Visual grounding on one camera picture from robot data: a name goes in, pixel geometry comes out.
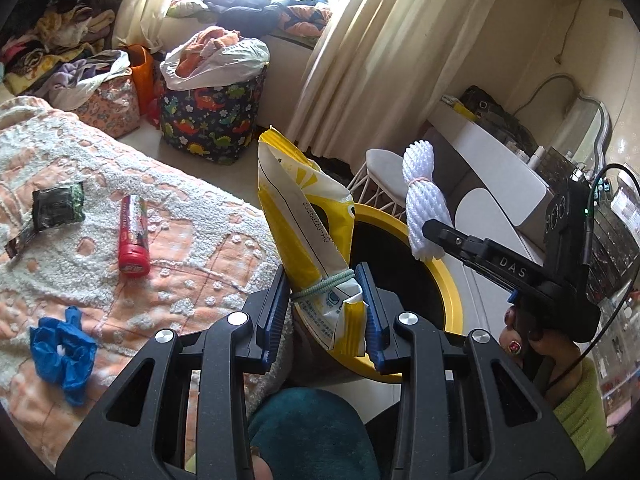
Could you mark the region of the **person right hand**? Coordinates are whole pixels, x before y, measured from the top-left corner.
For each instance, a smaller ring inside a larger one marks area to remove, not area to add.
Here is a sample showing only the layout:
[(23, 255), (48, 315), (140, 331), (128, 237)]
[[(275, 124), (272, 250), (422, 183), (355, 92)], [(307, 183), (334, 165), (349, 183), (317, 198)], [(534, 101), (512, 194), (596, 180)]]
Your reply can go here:
[(582, 379), (582, 363), (566, 372), (579, 358), (580, 350), (570, 338), (553, 330), (526, 335), (516, 327), (519, 313), (514, 307), (506, 310), (499, 344), (520, 367), (524, 366), (523, 356), (532, 351), (552, 359), (554, 367), (544, 397), (555, 408), (572, 393)]

